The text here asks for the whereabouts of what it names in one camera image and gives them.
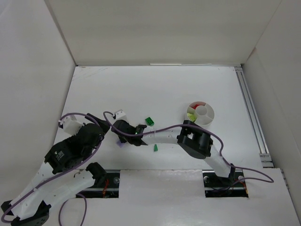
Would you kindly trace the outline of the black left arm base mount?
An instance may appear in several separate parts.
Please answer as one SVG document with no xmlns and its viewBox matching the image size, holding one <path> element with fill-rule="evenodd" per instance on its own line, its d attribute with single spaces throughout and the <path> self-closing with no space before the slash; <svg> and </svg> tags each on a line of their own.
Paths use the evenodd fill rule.
<svg viewBox="0 0 301 226">
<path fill-rule="evenodd" d="M 99 163 L 90 163 L 87 168 L 93 173 L 101 173 L 100 182 L 95 182 L 93 186 L 80 192 L 85 198 L 118 198 L 120 170 L 105 170 Z"/>
</svg>

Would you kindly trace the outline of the white round divided container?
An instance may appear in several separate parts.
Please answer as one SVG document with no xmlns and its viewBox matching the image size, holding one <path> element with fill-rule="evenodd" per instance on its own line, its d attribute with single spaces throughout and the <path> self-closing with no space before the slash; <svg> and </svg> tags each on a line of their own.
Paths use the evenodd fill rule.
<svg viewBox="0 0 301 226">
<path fill-rule="evenodd" d="M 205 106 L 198 106 L 195 110 L 188 106 L 186 114 L 184 115 L 185 119 L 189 120 L 187 113 L 191 113 L 197 117 L 193 123 L 201 127 L 209 126 L 214 120 L 215 114 L 213 108 L 208 103 L 205 102 L 205 104 Z"/>
</svg>

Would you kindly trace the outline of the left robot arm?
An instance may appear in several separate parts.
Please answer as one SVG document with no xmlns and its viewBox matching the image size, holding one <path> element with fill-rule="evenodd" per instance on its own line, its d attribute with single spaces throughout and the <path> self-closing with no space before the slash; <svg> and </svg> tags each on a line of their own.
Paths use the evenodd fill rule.
<svg viewBox="0 0 301 226">
<path fill-rule="evenodd" d="M 52 146 L 38 172 L 18 197 L 2 203 L 3 223 L 41 226 L 56 205 L 76 197 L 88 187 L 104 182 L 106 171 L 99 163 L 93 162 L 68 183 L 56 185 L 60 177 L 92 158 L 110 129 L 107 121 L 89 113 L 83 115 L 90 121 L 88 124 L 77 121 L 76 116 L 77 113 L 68 113 L 61 117 L 58 126 L 70 137 Z"/>
</svg>

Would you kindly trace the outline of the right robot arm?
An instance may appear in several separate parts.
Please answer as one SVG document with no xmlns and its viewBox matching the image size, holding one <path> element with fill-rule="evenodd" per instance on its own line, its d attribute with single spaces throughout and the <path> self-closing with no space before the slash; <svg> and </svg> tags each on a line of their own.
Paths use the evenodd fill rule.
<svg viewBox="0 0 301 226">
<path fill-rule="evenodd" d="M 204 160 L 225 181 L 234 177 L 234 168 L 220 156 L 211 138 L 212 133 L 197 124 L 185 120 L 183 124 L 155 130 L 151 126 L 131 126 L 125 120 L 117 120 L 111 131 L 118 135 L 122 143 L 135 146 L 172 144 L 179 145 L 189 156 Z"/>
</svg>

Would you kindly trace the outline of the lime green lego brick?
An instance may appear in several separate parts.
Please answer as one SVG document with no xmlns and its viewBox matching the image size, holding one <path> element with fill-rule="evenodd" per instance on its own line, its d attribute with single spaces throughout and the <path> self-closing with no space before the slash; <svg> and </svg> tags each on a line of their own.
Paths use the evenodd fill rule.
<svg viewBox="0 0 301 226">
<path fill-rule="evenodd" d="M 187 113 L 187 117 L 190 121 L 195 122 L 197 117 L 194 114 Z"/>
</svg>

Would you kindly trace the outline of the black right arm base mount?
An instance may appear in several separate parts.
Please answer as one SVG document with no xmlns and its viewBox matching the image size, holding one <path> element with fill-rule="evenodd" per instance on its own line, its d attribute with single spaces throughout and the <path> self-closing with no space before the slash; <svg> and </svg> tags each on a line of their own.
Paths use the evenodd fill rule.
<svg viewBox="0 0 301 226">
<path fill-rule="evenodd" d="M 206 198 L 249 197 L 245 181 L 237 182 L 244 178 L 241 169 L 231 169 L 228 178 L 218 177 L 213 170 L 204 170 L 202 174 Z"/>
</svg>

